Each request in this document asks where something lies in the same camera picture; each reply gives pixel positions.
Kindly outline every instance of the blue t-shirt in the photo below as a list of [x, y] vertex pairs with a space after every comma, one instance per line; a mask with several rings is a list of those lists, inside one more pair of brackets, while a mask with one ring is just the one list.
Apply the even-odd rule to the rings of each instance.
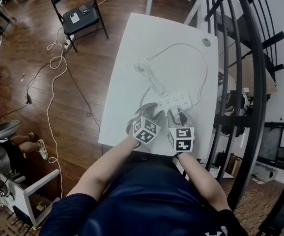
[[40, 235], [247, 235], [230, 210], [213, 214], [200, 200], [179, 171], [139, 163], [124, 169], [100, 202], [86, 194], [56, 202]]

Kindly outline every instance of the wooden floor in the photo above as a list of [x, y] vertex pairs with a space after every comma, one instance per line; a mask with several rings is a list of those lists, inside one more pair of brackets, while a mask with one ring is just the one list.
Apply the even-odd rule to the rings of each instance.
[[[87, 1], [63, 0], [58, 4], [59, 11], [65, 12]], [[99, 31], [77, 41], [78, 53], [71, 49], [66, 55], [71, 73], [99, 123], [126, 23], [131, 12], [145, 13], [146, 1], [108, 0], [101, 4], [109, 40], [103, 31]], [[183, 22], [192, 5], [187, 0], [153, 0], [152, 15]], [[25, 105], [27, 83], [42, 65], [61, 52], [59, 46], [46, 50], [61, 27], [50, 0], [10, 0], [4, 8], [16, 17], [17, 22], [8, 26], [0, 48], [0, 116]], [[61, 31], [59, 42], [63, 43], [64, 38]], [[34, 132], [45, 141], [49, 157], [56, 157], [56, 145], [48, 127], [46, 110], [52, 97], [52, 79], [64, 69], [63, 64], [57, 70], [52, 70], [48, 65], [43, 68], [29, 89], [33, 104], [0, 119], [0, 122], [20, 120], [18, 134]], [[102, 151], [97, 143], [98, 127], [92, 118], [86, 116], [88, 107], [68, 72], [55, 81], [55, 94], [49, 114], [58, 143], [65, 196], [85, 170], [101, 156]], [[27, 184], [57, 167], [57, 163], [42, 161], [37, 154], [28, 155], [25, 169]], [[41, 191], [49, 198], [60, 196], [59, 180], [48, 183]]]

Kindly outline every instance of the chair leg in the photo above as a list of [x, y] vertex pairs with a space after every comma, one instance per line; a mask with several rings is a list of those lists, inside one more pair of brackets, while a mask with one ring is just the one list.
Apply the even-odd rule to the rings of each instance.
[[75, 47], [74, 43], [72, 42], [72, 39], [71, 39], [71, 38], [70, 38], [70, 36], [68, 36], [68, 35], [67, 35], [67, 37], [68, 37], [68, 39], [70, 40], [71, 45], [72, 45], [72, 47], [73, 47], [74, 51], [77, 53], [77, 52], [78, 52], [78, 50], [77, 50], [77, 48]]
[[101, 15], [101, 12], [99, 11], [99, 8], [98, 8], [97, 0], [94, 0], [94, 4], [95, 4], [96, 10], [97, 10], [97, 13], [98, 13], [99, 19], [100, 19], [100, 20], [101, 20], [101, 22], [102, 22], [102, 26], [103, 26], [103, 29], [104, 29], [104, 32], [105, 32], [106, 38], [107, 38], [107, 39], [109, 39], [109, 37], [108, 37], [108, 33], [107, 33], [107, 30], [106, 30], [106, 27], [105, 27], [105, 24], [104, 24], [104, 21], [103, 21], [102, 15]]

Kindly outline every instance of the black metal railing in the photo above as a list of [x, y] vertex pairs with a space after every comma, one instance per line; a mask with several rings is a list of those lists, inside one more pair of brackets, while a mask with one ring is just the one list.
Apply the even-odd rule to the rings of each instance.
[[227, 117], [225, 116], [225, 105], [227, 100], [227, 83], [228, 83], [228, 36], [227, 26], [223, 7], [224, 0], [212, 0], [212, 7], [208, 7], [208, 12], [205, 21], [209, 21], [210, 17], [214, 16], [214, 33], [218, 35], [218, 25], [216, 20], [216, 9], [219, 7], [222, 17], [222, 27], [224, 35], [224, 82], [222, 91], [222, 101], [219, 113], [214, 119], [214, 125], [216, 126], [216, 132], [211, 148], [211, 152], [208, 158], [206, 169], [209, 171], [212, 165], [212, 161], [216, 152], [216, 147], [221, 134], [222, 126], [230, 126], [230, 135], [226, 148], [226, 160], [221, 166], [218, 173], [217, 180], [220, 181], [223, 178], [223, 174], [227, 167], [227, 163], [230, 157], [231, 146], [233, 144], [233, 138], [236, 133], [237, 127], [250, 127], [246, 150], [243, 156], [243, 160], [240, 166], [240, 170], [233, 184], [233, 187], [228, 195], [228, 204], [232, 210], [234, 210], [249, 182], [253, 165], [256, 161], [260, 142], [262, 138], [264, 128], [264, 117], [265, 117], [265, 105], [266, 105], [266, 79], [265, 79], [265, 59], [263, 53], [263, 46], [260, 38], [260, 34], [257, 28], [254, 15], [251, 11], [248, 0], [239, 0], [243, 10], [243, 16], [246, 21], [248, 34], [250, 36], [250, 47], [253, 56], [254, 66], [254, 108], [251, 116], [239, 116], [241, 106], [241, 93], [242, 92], [242, 55], [240, 49], [240, 34], [237, 25], [235, 11], [231, 0], [227, 0], [230, 9], [231, 20], [233, 23], [235, 46], [236, 46], [236, 58], [237, 58], [237, 78], [236, 78], [236, 96], [234, 104], [234, 115]]

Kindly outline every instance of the person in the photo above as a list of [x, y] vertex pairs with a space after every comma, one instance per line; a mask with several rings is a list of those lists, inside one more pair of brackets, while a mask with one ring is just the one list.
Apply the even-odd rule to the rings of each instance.
[[[33, 152], [39, 153], [44, 160], [48, 158], [44, 141], [34, 142], [34, 133], [14, 136], [10, 140], [0, 140], [0, 174], [7, 174], [10, 170], [18, 171], [25, 154]], [[3, 191], [7, 191], [1, 180], [0, 186]]]
[[221, 186], [191, 153], [175, 155], [190, 183], [171, 157], [132, 152], [132, 121], [128, 136], [53, 204], [40, 236], [247, 235]]

